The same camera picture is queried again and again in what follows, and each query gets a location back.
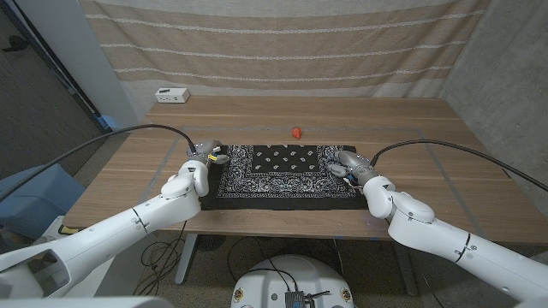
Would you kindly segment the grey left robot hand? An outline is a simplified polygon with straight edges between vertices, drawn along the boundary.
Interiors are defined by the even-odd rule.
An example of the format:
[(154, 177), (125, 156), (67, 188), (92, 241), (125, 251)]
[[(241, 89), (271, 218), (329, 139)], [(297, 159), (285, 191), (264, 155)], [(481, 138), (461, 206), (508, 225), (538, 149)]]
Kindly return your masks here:
[(229, 161), (229, 156), (220, 153), (222, 145), (223, 144), (216, 139), (201, 141), (195, 144), (193, 149), (188, 150), (188, 159), (199, 161), (204, 164), (225, 164)]

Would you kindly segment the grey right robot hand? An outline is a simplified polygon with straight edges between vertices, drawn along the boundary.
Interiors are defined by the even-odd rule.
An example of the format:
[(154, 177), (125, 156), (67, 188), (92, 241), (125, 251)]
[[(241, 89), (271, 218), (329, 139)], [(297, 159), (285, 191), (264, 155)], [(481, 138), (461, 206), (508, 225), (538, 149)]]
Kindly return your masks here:
[(336, 164), (329, 164), (328, 170), (335, 176), (343, 178), (352, 176), (359, 185), (365, 185), (378, 172), (361, 155), (352, 151), (336, 151), (334, 153)]

